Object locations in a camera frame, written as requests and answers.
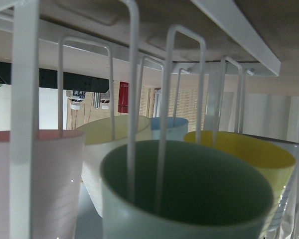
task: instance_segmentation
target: black object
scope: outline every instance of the black object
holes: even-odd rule
[[[9,85],[11,84],[10,63],[0,62],[0,83]],[[57,89],[57,71],[40,68],[39,86],[43,88]],[[109,90],[109,80],[64,72],[63,88],[65,90],[105,93]]]

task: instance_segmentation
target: cup rim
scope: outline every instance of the cup rim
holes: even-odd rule
[[[128,117],[128,115],[114,116],[114,118],[127,118],[127,117]],[[147,124],[146,124],[144,127],[142,127],[140,130],[137,130],[136,135],[138,135],[140,132],[143,132],[144,130],[146,130],[146,129],[148,128],[148,126],[150,126],[150,119],[149,119],[148,117],[145,117],[145,116],[139,116],[139,120],[140,120],[140,118],[143,118],[143,119],[147,120],[148,122],[147,122]],[[80,127],[77,127],[76,130],[77,130],[77,131],[81,131],[80,128],[83,127],[83,126],[85,126],[85,125],[94,124],[94,123],[99,122],[99,121],[101,121],[101,120],[106,121],[106,120],[109,120],[109,119],[110,119],[110,117],[103,118],[103,119],[98,119],[98,120],[95,120],[95,121],[86,123],[86,124],[84,124],[84,125],[82,125],[82,126],[80,126]],[[121,141],[121,140],[126,140],[127,138],[128,138],[128,135],[126,135],[126,136],[123,137],[123,138],[118,138],[118,139],[115,139],[115,140],[108,140],[108,141],[104,141],[104,142],[85,144],[85,146],[101,145],[101,144],[106,144],[106,143],[114,143],[114,142],[119,142],[119,141]]]
[[[153,120],[153,119],[159,119],[160,117],[152,117],[152,118],[149,118],[150,119],[150,123],[151,123],[151,121]],[[167,126],[167,130],[171,130],[171,129],[175,129],[175,128],[181,128],[181,127],[183,127],[184,125],[188,125],[188,119],[185,119],[185,118],[181,118],[181,117],[176,117],[176,120],[179,120],[179,119],[181,119],[181,123],[182,124],[180,124],[180,125],[175,125],[175,127],[168,127]],[[151,131],[160,131],[160,128],[157,128],[157,129],[152,129],[151,128]]]
[[[202,135],[203,133],[211,133],[212,134],[212,131],[210,130],[202,130],[200,132],[200,134]],[[236,137],[239,137],[239,138],[246,138],[246,139],[249,139],[249,140],[258,140],[258,141],[261,141],[262,143],[261,144],[264,144],[264,145],[268,145],[270,148],[276,148],[278,151],[280,152],[284,152],[285,156],[287,156],[289,162],[286,163],[285,165],[275,165],[275,166],[264,166],[264,165],[259,165],[257,163],[259,163],[259,161],[257,163],[251,163],[251,162],[248,162],[249,164],[251,164],[253,167],[257,167],[257,168],[261,168],[261,169],[266,169],[266,170],[277,170],[277,169],[287,169],[287,168],[291,168],[291,167],[295,167],[296,165],[296,159],[295,157],[289,153],[287,150],[273,144],[273,143],[270,143],[268,141],[265,141],[265,140],[262,140],[262,139],[259,139],[259,138],[256,138],[256,137],[253,137],[253,136],[248,136],[248,135],[245,135],[245,134],[240,134],[240,133],[234,133],[234,132],[227,132],[227,131],[218,131],[217,133],[219,134],[223,134],[223,135],[235,135]],[[188,137],[188,135],[196,135],[196,132],[195,131],[192,131],[192,132],[188,132],[184,137],[184,141],[185,141],[185,138]]]
[[[287,140],[278,139],[278,138],[270,138],[270,137],[264,137],[264,136],[259,136],[259,135],[246,134],[246,133],[243,133],[242,135],[252,137],[252,138],[258,138],[261,140],[270,140],[272,142],[294,144],[296,146],[299,146],[299,142],[292,142],[292,141],[287,141]]]
[[[0,143],[10,143],[11,130],[0,131]],[[83,137],[85,133],[79,130],[63,129],[62,137],[59,137],[58,129],[39,129],[39,138],[34,139],[37,142],[58,141],[67,138]]]
[[[145,143],[147,141],[149,141],[149,140],[138,141],[136,143]],[[180,143],[179,141],[175,141],[175,140],[167,140],[167,141]],[[120,147],[117,147],[114,150],[117,150],[118,148],[122,148],[122,147],[125,147],[125,146],[126,145],[122,145]],[[204,145],[197,144],[197,146],[204,147],[207,150],[217,150],[217,149],[210,148],[210,147],[207,147],[207,146],[204,146]],[[179,225],[179,226],[183,226],[183,227],[194,228],[194,229],[197,229],[197,230],[209,230],[209,231],[215,231],[215,230],[220,230],[220,229],[223,230],[223,231],[230,231],[230,230],[232,230],[233,227],[235,227],[237,229],[249,228],[250,226],[258,224],[261,221],[265,222],[265,218],[270,213],[270,211],[272,209],[272,204],[274,203],[274,197],[273,197],[273,194],[271,193],[271,201],[270,201],[270,203],[268,203],[266,205],[264,211],[260,215],[258,215],[257,217],[255,217],[253,219],[248,220],[247,222],[230,224],[230,225],[199,225],[199,224],[190,224],[190,223],[186,223],[186,222],[180,222],[180,221],[177,221],[177,220],[167,219],[167,218],[161,217],[161,216],[156,215],[154,213],[150,213],[146,210],[143,210],[143,209],[135,206],[133,203],[131,203],[130,201],[128,201],[127,199],[125,199],[124,197],[119,195],[117,192],[115,192],[113,190],[113,188],[111,187],[111,185],[107,182],[107,180],[104,180],[105,175],[104,175],[103,168],[104,168],[104,164],[105,164],[105,159],[106,158],[104,158],[104,160],[102,161],[101,166],[100,166],[100,177],[101,177],[102,184],[106,185],[107,190],[111,191],[112,194],[114,194],[120,201],[124,202],[124,204],[126,206],[128,206],[129,208],[131,208],[133,210],[136,210],[139,213],[145,214],[147,217],[151,217],[151,218],[154,218],[154,219],[157,219],[157,220],[161,220],[161,221],[166,222],[166,223],[173,223],[175,225]]]

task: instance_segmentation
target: cup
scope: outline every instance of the cup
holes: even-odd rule
[[[32,171],[32,235],[74,238],[85,135],[39,130]],[[0,131],[0,238],[9,238],[9,131]]]
[[[102,239],[102,218],[98,215],[91,197],[81,182],[79,209],[75,227],[76,239]]]
[[[195,132],[184,137],[185,142],[195,142]],[[201,132],[201,144],[212,146],[212,132]],[[295,167],[295,158],[284,149],[271,143],[230,132],[218,132],[216,149],[229,153],[254,166],[269,182],[274,192],[274,204],[264,225],[267,231],[279,206],[282,194]]]
[[[82,179],[100,216],[102,216],[102,196],[99,182],[100,164],[111,150],[126,144],[128,141],[128,116],[115,116],[114,121],[115,140],[111,140],[110,118],[96,120],[77,128],[77,130],[86,133]],[[151,139],[150,120],[139,116],[136,140],[149,139]]]
[[[273,203],[253,167],[201,145],[166,142],[160,215],[154,213],[158,141],[136,143],[135,203],[127,200],[127,146],[101,165],[107,239],[256,239]]]
[[[249,135],[249,134],[245,134],[245,135],[272,143],[272,144],[288,151],[296,160],[296,165],[295,165],[294,171],[290,177],[288,184],[286,185],[286,189],[283,193],[282,199],[280,200],[279,206],[275,212],[275,215],[271,221],[271,224],[268,227],[268,231],[271,232],[271,231],[276,230],[281,224],[281,221],[283,219],[283,214],[284,214],[284,211],[285,211],[285,208],[287,205],[287,200],[288,200],[288,197],[290,194],[290,190],[295,181],[295,177],[296,177],[298,167],[299,167],[299,143],[275,139],[275,138],[261,137],[261,136],[256,136],[256,135]]]
[[[152,138],[158,140],[160,137],[159,117],[150,118],[150,128]],[[184,118],[175,118],[175,126],[173,126],[173,117],[167,118],[167,140],[183,141],[185,134],[188,133],[188,120]]]

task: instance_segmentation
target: white wall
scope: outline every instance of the white wall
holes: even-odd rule
[[[287,139],[290,96],[246,94],[243,133]]]
[[[63,128],[66,128],[67,98],[63,92]],[[0,130],[10,130],[11,85],[0,87]],[[39,88],[39,127],[57,129],[57,90]]]
[[[236,93],[224,92],[219,131],[233,132],[235,125]]]

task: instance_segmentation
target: mint green cup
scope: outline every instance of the mint green cup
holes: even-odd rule
[[[166,142],[161,213],[154,213],[158,140],[136,143],[135,203],[127,200],[127,146],[101,165],[106,239],[257,239],[273,205],[266,179],[213,148]]]

